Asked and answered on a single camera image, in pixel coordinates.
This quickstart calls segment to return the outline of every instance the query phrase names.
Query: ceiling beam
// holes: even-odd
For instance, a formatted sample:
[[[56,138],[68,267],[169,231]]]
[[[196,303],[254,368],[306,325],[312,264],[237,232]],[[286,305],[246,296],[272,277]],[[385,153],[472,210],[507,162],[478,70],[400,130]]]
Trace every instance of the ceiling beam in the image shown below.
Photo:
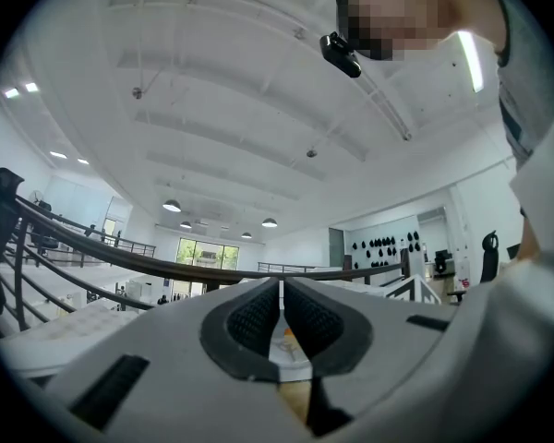
[[[184,123],[181,118],[177,118],[168,114],[161,114],[157,112],[150,112],[150,122],[145,110],[139,110],[135,120],[140,123],[144,123],[152,126],[159,126],[163,128],[173,129],[182,133],[187,133],[199,138],[205,138],[216,143],[221,143],[226,146],[230,146],[237,150],[243,150],[250,154],[253,154],[264,161],[274,162],[286,167],[287,169],[293,169],[298,173],[304,174],[307,177],[315,179],[317,181],[324,181],[326,174],[313,166],[300,164],[295,167],[291,167],[292,158],[286,154],[281,154],[278,150],[260,145],[250,139],[242,139],[240,136],[230,133],[229,131],[216,128],[214,126],[206,126],[200,123],[188,122]]]
[[[138,0],[108,0],[108,7],[112,10],[123,9],[123,8],[133,8],[137,3],[137,1]],[[316,30],[312,30],[307,23],[302,21],[302,19],[292,17],[291,15],[283,12],[282,10],[279,10],[272,6],[265,5],[260,1],[257,1],[257,0],[230,0],[230,1],[239,2],[247,6],[253,6],[257,8],[259,12],[267,12],[269,14],[274,15],[275,17],[282,18],[284,21],[294,24],[298,30],[303,30],[308,35],[312,36],[312,38],[308,38],[304,42],[302,42],[303,43],[302,47],[308,49],[316,57],[322,58],[319,45],[318,45],[319,37],[322,34],[332,32],[333,28],[331,28],[330,24],[327,25],[326,22],[322,21],[322,19],[319,18],[318,15],[312,16],[307,12],[304,15],[304,18],[302,18],[302,19],[313,20],[316,23],[315,26],[319,28],[319,30],[316,31]],[[177,3],[174,0],[152,0],[146,5],[176,6]],[[323,5],[323,3],[317,1],[315,5]],[[210,5],[202,4],[201,2],[197,2],[197,3],[191,2],[188,4],[188,6],[192,6],[197,9],[210,10],[212,12],[220,13],[223,15],[231,15],[235,18],[241,18],[253,24],[258,24],[266,28],[267,30],[278,32],[288,39],[295,37],[293,34],[289,34],[287,31],[279,29],[276,26],[272,26],[265,21],[261,21],[260,18],[250,18],[234,10],[229,10],[226,8],[221,8],[216,6],[210,6]],[[353,79],[345,76],[341,71],[339,71],[338,69],[335,69],[334,67],[332,68],[332,70],[336,71],[336,73],[339,74],[340,77],[343,78],[347,83],[355,85],[355,87],[361,91],[362,97],[366,99],[368,103],[371,106],[373,106],[383,116],[383,118],[388,122],[387,125],[390,127],[394,135],[398,137],[398,139],[411,138],[411,132],[413,131],[414,128],[413,128],[412,119],[408,119],[410,117],[410,113],[404,109],[405,105],[402,105],[400,109],[398,109],[396,106],[392,106],[388,97],[381,96],[379,94],[381,90],[378,87],[377,82],[374,82],[373,80],[371,80],[370,76],[367,75],[366,71],[364,71],[364,76],[362,76],[361,79]],[[376,71],[376,77],[378,78],[378,82],[384,83],[386,85],[386,89],[388,90],[388,93],[391,94],[392,98],[395,99],[396,101],[400,101],[400,103],[402,104],[402,100],[400,99],[400,97],[395,96],[396,91],[391,87],[391,84],[386,83],[386,79],[381,73],[381,71],[378,68],[375,68],[375,71]],[[399,110],[400,110],[400,113],[402,113],[406,118],[402,118],[399,115]]]
[[[139,69],[138,62],[138,55],[135,52],[124,51],[117,67],[120,69]],[[141,66],[143,69],[153,71],[162,69],[162,71],[170,72],[171,67],[169,67],[168,63],[168,57],[165,57],[162,54],[144,52],[141,56]],[[220,74],[216,71],[209,70],[206,67],[193,66],[192,64],[185,67],[179,67],[177,70],[178,74],[181,76],[209,82],[210,84],[235,91],[251,100],[254,100],[255,102],[263,103],[277,112],[290,116],[302,125],[307,126],[309,129],[321,133],[321,135],[325,135],[329,131],[327,126],[316,120],[310,114],[306,114],[299,108],[293,106],[290,102],[285,102],[272,95],[262,94],[253,84],[245,82],[242,79]],[[331,140],[331,143],[338,146],[342,150],[345,150],[358,161],[363,162],[366,158],[367,150],[348,135],[342,135],[334,138]]]
[[[266,183],[259,182],[257,179],[253,179],[252,177],[232,173],[226,169],[210,166],[208,164],[202,164],[197,161],[180,159],[176,156],[173,156],[172,154],[148,151],[148,153],[146,154],[146,159],[157,164],[169,167],[176,167],[179,169],[190,171],[191,173],[203,174],[215,179],[239,184],[240,186],[254,188],[272,196],[287,198],[288,200],[293,201],[299,200],[299,196],[296,194],[292,194],[290,192],[282,190],[279,187],[268,187],[266,186]]]
[[[169,181],[167,179],[157,178],[154,181],[154,184],[158,187],[166,187],[170,185],[170,187],[177,192],[187,192],[189,194],[208,198],[210,200],[215,200],[216,202],[224,202],[226,204],[232,204],[232,205],[240,205],[242,207],[246,207],[248,209],[258,210],[262,212],[268,212],[272,214],[279,214],[281,213],[280,210],[269,207],[267,205],[259,204],[258,202],[247,202],[243,200],[242,198],[227,196],[225,194],[217,193],[217,192],[210,192],[207,189],[198,187],[198,186],[192,186],[190,184],[187,184],[185,182],[176,182],[176,181]]]

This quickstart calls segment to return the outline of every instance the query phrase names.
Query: person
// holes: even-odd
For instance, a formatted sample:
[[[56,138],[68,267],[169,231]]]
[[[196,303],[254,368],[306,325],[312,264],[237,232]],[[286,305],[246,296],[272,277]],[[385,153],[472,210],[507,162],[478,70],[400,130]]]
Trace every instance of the person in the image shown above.
[[[96,225],[95,225],[95,224],[92,224],[92,225],[90,226],[90,228],[87,229],[87,230],[84,232],[84,235],[85,235],[87,238],[91,239],[91,240],[97,240],[97,239],[99,239],[100,236],[99,236],[98,233],[96,233],[96,232],[94,231],[95,228],[96,228]]]
[[[122,297],[127,297],[127,292],[126,292],[125,285],[122,285],[116,293],[117,293],[117,295],[121,295]],[[118,308],[120,308],[122,312],[125,312],[126,311],[126,305],[125,304],[120,304],[120,305],[121,306],[118,307]]]
[[[456,31],[490,42],[497,55],[499,107],[519,170],[554,122],[554,47],[521,0],[336,0],[339,30],[373,60],[427,50]],[[539,246],[525,217],[517,260]]]

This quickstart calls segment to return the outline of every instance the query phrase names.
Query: white wall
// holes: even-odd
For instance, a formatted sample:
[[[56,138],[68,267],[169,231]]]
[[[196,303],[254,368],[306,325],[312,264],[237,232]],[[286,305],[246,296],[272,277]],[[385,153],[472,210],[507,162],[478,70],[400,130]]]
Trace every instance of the white wall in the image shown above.
[[[445,218],[422,221],[419,223],[421,243],[427,245],[428,260],[435,259],[435,251],[447,249],[452,251],[449,241],[448,226]]]
[[[154,244],[155,221],[142,207],[134,205],[123,234],[128,240],[146,245]]]
[[[391,209],[386,209],[371,213],[350,221],[345,221],[334,225],[332,228],[342,228],[346,232],[358,230],[361,228],[367,228],[373,225],[379,225],[387,222],[395,222],[397,220],[418,215],[420,213],[425,213],[427,211],[435,210],[440,207],[445,208],[445,215],[447,220],[448,228],[448,249],[451,252],[456,252],[456,250],[461,246],[464,248],[463,233],[460,227],[460,222],[458,218],[458,212],[454,205],[454,200],[452,198],[449,188],[443,188],[436,192],[433,192],[427,196],[417,198],[410,202],[406,202],[402,205],[392,207]],[[346,254],[351,254],[350,246],[347,244],[346,239],[349,237],[348,234],[345,235],[345,251]]]
[[[408,247],[409,242],[407,240],[407,235],[414,234],[419,232],[419,225],[416,216],[402,218],[396,221],[389,221],[387,223],[371,225],[366,228],[361,228],[359,230],[354,230],[351,232],[346,232],[348,237],[346,244],[349,245],[349,249],[345,251],[345,254],[349,254],[353,257],[353,264],[355,263],[359,266],[359,269],[368,269],[371,268],[371,262],[388,261],[389,264],[398,264],[400,261],[400,248],[401,248],[401,239],[404,239],[405,247]],[[393,246],[382,246],[382,247],[370,247],[369,240],[381,239],[381,238],[392,238],[396,240],[396,245]],[[363,248],[361,243],[365,242],[366,247]],[[353,249],[352,245],[355,243],[357,249]],[[396,248],[397,255],[388,256],[388,247],[390,249]],[[379,256],[379,251],[382,251],[383,257]],[[371,254],[371,257],[367,257],[367,251]],[[425,264],[423,261],[422,250],[414,251],[409,254],[410,260],[410,269],[411,274],[420,274],[422,277],[425,277]]]
[[[329,229],[290,233],[265,243],[263,262],[293,266],[331,265]]]
[[[33,190],[45,192],[52,176],[47,161],[14,128],[0,106],[0,167],[6,167],[23,177],[18,194],[29,198]]]
[[[118,232],[121,232],[121,236],[126,234],[126,225],[131,215],[131,210],[131,205],[122,198],[113,197],[111,199],[105,218],[114,220],[114,235],[117,235]]]
[[[90,166],[82,166],[82,170],[86,171],[86,174],[76,173],[68,169],[58,169],[54,172],[54,175],[66,179],[73,184],[88,187],[91,190],[105,192],[109,197],[121,197],[111,186],[104,182]]]
[[[53,175],[44,191],[43,199],[52,206],[52,213],[86,226],[101,230],[111,194],[95,190]]]
[[[499,164],[458,182],[451,189],[468,244],[472,283],[482,274],[482,240],[493,230],[499,237],[499,260],[509,262],[507,247],[521,243],[524,219],[509,182],[515,176],[515,161]]]

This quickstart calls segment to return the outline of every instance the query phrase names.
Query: black chair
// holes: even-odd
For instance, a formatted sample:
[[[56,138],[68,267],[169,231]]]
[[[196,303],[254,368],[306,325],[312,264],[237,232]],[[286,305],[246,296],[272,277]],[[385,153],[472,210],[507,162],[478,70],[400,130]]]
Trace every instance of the black chair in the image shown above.
[[[437,272],[437,275],[443,274],[447,270],[447,262],[445,262],[444,256],[436,256],[435,257],[435,272]]]
[[[496,230],[482,240],[484,256],[482,258],[482,277],[480,283],[491,282],[499,272],[499,238]]]

